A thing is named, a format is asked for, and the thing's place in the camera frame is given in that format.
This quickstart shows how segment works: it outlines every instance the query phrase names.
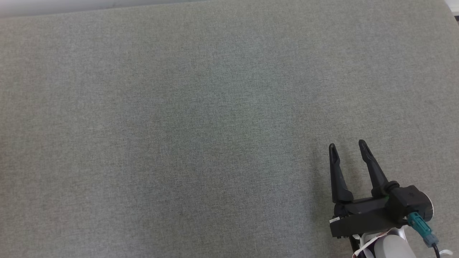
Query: gray fabric surface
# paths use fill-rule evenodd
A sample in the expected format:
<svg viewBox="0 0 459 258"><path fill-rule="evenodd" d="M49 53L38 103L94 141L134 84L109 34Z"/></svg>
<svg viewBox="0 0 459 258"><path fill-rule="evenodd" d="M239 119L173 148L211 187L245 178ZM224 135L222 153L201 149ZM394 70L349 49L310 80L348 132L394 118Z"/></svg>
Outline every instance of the gray fabric surface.
<svg viewBox="0 0 459 258"><path fill-rule="evenodd" d="M1 20L0 257L350 257L327 148L366 197L359 139L457 254L458 42L440 0Z"/></svg>

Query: black cable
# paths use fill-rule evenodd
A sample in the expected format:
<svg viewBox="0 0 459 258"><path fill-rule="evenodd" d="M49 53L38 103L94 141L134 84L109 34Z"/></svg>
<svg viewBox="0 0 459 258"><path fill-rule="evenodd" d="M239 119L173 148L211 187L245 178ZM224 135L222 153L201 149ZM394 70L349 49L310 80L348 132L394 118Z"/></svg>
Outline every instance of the black cable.
<svg viewBox="0 0 459 258"><path fill-rule="evenodd" d="M435 243L432 244L433 250L435 251L435 255L437 258L440 258L440 251L438 250L438 247Z"/></svg>

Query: teal connector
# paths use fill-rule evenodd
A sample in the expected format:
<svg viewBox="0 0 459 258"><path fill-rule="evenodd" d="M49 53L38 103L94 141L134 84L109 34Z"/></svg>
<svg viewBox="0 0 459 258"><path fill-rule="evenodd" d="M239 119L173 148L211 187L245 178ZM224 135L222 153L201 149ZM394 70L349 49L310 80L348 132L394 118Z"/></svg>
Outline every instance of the teal connector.
<svg viewBox="0 0 459 258"><path fill-rule="evenodd" d="M410 225L414 230L416 230L419 235L421 235L424 243L428 247L432 247L432 244L438 244L437 237L432 234L432 229L427 225L424 219L417 212L408 214L408 225Z"/></svg>

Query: gray table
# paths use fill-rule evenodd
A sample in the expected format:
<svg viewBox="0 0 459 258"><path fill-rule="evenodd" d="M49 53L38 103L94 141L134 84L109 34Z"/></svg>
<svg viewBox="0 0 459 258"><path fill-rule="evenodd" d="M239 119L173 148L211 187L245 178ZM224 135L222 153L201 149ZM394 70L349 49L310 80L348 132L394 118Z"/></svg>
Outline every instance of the gray table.
<svg viewBox="0 0 459 258"><path fill-rule="evenodd" d="M0 20L0 257L350 257L327 148L369 196L359 139L459 253L458 42L441 0Z"/></svg>

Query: white wall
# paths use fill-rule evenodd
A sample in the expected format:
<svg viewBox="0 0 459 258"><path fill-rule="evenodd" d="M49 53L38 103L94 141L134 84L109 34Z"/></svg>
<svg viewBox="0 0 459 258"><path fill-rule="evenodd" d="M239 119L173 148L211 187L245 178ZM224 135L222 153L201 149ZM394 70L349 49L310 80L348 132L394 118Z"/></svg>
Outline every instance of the white wall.
<svg viewBox="0 0 459 258"><path fill-rule="evenodd" d="M0 17L145 6L196 0L0 0Z"/></svg>
<svg viewBox="0 0 459 258"><path fill-rule="evenodd" d="M459 0L445 0L455 16L459 15Z"/></svg>

